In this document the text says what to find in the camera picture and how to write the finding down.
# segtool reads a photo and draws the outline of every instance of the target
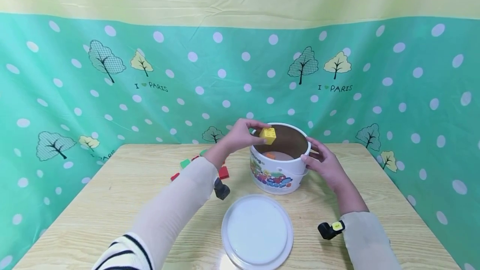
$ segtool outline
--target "red lego brick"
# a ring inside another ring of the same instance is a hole
[[[226,166],[223,166],[222,168],[220,168],[220,170],[218,170],[218,177],[220,179],[225,179],[225,178],[229,178],[230,176],[228,175],[228,169]]]
[[[172,177],[170,178],[170,180],[171,180],[171,181],[174,181],[174,179],[177,178],[177,176],[179,176],[179,175],[180,175],[180,173],[177,173],[176,175],[172,176]]]

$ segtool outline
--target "lego brick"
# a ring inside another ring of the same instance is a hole
[[[275,129],[274,128],[263,128],[262,131],[260,132],[260,138],[264,138],[267,140],[267,145],[271,145],[275,139],[277,138],[277,135],[275,134]]]

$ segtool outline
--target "toy block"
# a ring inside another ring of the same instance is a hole
[[[179,175],[180,175],[180,173],[177,173],[176,175],[172,176],[172,177],[170,178],[170,180],[171,180],[171,181],[174,181],[174,179],[177,178]]]
[[[222,168],[220,168],[220,170],[218,170],[218,177],[220,179],[225,179],[225,178],[229,178],[230,176],[228,175],[228,169],[226,166],[223,166]]]
[[[190,164],[190,160],[189,159],[186,159],[186,160],[183,160],[181,163],[180,163],[180,167],[182,169],[185,169],[186,166],[188,166]]]
[[[262,131],[260,132],[260,138],[266,139],[267,140],[267,145],[271,145],[274,141],[275,138],[277,138],[277,135],[275,134],[275,129],[274,128],[263,128]]]

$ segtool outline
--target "white lid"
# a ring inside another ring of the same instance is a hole
[[[247,195],[228,208],[222,222],[228,257],[244,270],[274,270],[293,247],[293,225],[287,212],[265,195]]]

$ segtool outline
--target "wooden table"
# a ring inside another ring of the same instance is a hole
[[[370,210],[379,217],[404,270],[459,269],[365,147],[328,147],[337,154]],[[206,148],[207,145],[120,147],[15,269],[91,269],[108,245],[129,229],[142,204],[170,183],[179,162]],[[163,269],[236,269],[222,246],[220,228],[224,213],[237,198],[264,193],[250,178],[248,149],[228,157],[227,166],[230,178],[224,183],[231,194],[225,201],[212,194],[180,234]],[[334,194],[316,173],[309,173],[292,194],[269,196],[287,210],[295,232],[293,250],[281,269],[353,269],[342,236],[326,241],[316,229],[320,222],[331,223],[339,217]]]

